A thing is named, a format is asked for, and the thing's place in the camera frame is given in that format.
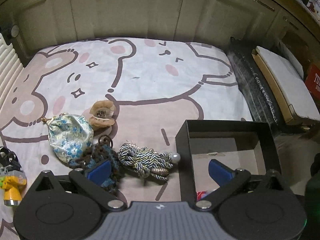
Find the yellow toy camera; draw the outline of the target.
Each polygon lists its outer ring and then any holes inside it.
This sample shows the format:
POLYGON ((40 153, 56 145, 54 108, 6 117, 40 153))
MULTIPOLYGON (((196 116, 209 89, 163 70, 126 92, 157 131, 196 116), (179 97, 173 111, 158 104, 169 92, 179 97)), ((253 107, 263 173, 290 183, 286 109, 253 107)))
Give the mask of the yellow toy camera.
POLYGON ((1 189, 4 190, 5 206, 18 206, 22 201, 21 191, 27 178, 15 152, 1 146, 1 189))

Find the black wrapped bundle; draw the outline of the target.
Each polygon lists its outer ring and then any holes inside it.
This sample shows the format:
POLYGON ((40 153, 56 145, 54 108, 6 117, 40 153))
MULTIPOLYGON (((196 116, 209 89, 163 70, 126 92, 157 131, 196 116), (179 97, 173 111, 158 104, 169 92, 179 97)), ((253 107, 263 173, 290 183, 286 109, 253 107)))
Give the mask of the black wrapped bundle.
POLYGON ((253 59, 254 44, 231 37, 227 57, 254 121, 271 127, 285 124, 274 94, 253 59))

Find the cream ribbed headboard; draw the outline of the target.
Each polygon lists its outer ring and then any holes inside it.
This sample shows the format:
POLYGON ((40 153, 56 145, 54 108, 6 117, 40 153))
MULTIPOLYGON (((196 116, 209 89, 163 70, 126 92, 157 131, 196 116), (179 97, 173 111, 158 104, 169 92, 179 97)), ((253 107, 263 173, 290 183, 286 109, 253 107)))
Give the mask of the cream ribbed headboard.
POLYGON ((23 70, 23 64, 21 63, 15 49, 12 44, 7 44, 3 35, 1 37, 1 56, 0 56, 0 78, 1 78, 1 107, 5 102, 15 80, 23 70))

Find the blue brown crochet scrunchie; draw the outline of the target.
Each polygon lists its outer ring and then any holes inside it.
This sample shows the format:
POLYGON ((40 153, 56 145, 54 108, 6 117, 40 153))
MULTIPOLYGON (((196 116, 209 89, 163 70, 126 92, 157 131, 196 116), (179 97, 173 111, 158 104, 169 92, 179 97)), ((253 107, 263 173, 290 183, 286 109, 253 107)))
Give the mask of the blue brown crochet scrunchie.
POLYGON ((104 160, 110 161, 112 172, 108 180, 100 187, 112 195, 117 195, 118 186, 123 178, 123 168, 113 150, 113 141, 108 135, 100 136, 95 145, 87 148, 80 157, 70 160, 68 166, 74 170, 82 169, 82 174, 85 175, 87 169, 104 160))

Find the cartoon bear bed sheet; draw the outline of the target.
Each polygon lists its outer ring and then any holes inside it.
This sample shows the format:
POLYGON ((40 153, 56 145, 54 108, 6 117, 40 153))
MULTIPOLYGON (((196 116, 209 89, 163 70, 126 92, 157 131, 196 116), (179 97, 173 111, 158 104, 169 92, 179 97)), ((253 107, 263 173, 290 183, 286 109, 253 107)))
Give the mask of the cartoon bear bed sheet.
POLYGON ((116 122, 105 131, 115 150, 130 141, 175 152, 185 120, 252 120, 226 53, 214 46, 113 37, 44 48, 1 107, 1 145, 16 153, 28 185, 43 170, 69 172, 42 118, 89 118, 100 100, 116 106, 116 122))

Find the beige flower hair clip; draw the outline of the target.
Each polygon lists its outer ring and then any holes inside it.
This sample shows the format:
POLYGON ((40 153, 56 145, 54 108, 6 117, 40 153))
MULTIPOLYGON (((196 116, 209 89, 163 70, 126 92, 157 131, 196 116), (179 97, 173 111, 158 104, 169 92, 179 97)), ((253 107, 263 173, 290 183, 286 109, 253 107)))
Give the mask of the beige flower hair clip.
POLYGON ((112 118, 116 106, 110 100, 100 100, 93 104, 89 113, 91 117, 88 122, 94 131, 102 128, 109 128, 115 124, 114 118, 112 118))

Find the black open storage box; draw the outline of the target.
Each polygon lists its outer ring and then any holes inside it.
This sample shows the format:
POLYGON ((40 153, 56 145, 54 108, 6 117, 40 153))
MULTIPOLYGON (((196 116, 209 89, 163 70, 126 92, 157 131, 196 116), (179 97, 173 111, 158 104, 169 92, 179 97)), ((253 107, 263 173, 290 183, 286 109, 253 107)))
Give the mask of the black open storage box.
POLYGON ((193 203, 199 191, 219 186, 209 175, 209 162, 216 159, 235 170, 253 175, 281 171, 271 129, 265 122, 186 120, 175 137, 181 200, 193 203))

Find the blue floral satin pouch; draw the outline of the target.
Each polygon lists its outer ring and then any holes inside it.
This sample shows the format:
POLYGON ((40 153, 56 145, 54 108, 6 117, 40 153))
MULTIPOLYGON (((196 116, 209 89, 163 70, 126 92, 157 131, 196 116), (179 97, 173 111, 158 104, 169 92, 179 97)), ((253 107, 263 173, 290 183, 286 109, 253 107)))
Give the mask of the blue floral satin pouch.
POLYGON ((94 131, 82 115, 60 114, 52 118, 42 118, 48 127, 49 144, 60 161, 65 164, 91 147, 94 131))

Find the red patterned small pack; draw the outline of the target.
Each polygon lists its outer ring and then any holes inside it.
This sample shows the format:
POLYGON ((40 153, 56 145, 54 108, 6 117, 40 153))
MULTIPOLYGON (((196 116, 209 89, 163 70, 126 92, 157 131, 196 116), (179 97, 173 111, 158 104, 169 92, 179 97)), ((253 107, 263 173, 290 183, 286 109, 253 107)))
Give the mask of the red patterned small pack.
POLYGON ((202 198, 206 197, 207 195, 211 194, 213 191, 197 191, 197 201, 200 201, 202 198))

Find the cream wardrobe cabinet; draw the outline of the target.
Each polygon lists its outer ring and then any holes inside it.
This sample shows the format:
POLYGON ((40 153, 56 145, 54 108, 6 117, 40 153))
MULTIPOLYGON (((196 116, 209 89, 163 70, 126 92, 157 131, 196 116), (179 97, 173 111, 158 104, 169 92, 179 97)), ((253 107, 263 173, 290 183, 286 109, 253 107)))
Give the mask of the cream wardrobe cabinet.
POLYGON ((1 0, 1 32, 23 62, 41 48, 99 37, 195 41, 231 37, 296 46, 319 61, 319 22, 299 0, 1 0))

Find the red Tuborg carton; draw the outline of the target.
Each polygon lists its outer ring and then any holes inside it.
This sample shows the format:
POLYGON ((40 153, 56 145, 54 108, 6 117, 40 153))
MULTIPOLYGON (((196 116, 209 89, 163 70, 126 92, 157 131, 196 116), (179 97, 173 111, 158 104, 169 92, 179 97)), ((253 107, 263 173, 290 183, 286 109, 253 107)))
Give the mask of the red Tuborg carton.
POLYGON ((305 81, 308 91, 317 99, 320 97, 320 70, 315 64, 311 64, 305 81))

